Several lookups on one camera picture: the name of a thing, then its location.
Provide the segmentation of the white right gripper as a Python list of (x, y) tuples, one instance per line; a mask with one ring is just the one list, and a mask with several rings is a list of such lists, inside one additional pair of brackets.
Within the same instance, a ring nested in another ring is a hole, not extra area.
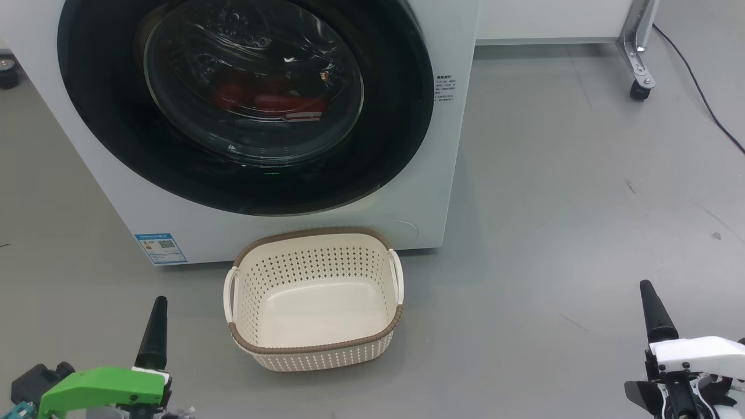
[(645, 350), (646, 380), (655, 382), (670, 373), (715, 374), (743, 380), (742, 342), (718, 336), (679, 339), (679, 333), (649, 279), (640, 282), (649, 347)]

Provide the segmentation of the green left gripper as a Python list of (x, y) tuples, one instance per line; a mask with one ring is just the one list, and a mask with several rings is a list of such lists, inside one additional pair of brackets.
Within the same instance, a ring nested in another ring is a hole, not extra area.
[(166, 368), (167, 348), (168, 299), (159, 296), (152, 305), (135, 368), (104, 366), (70, 374), (42, 395), (38, 417), (66, 418), (70, 411), (113, 406), (125, 408), (130, 418), (154, 418), (168, 404), (171, 376), (155, 371)]

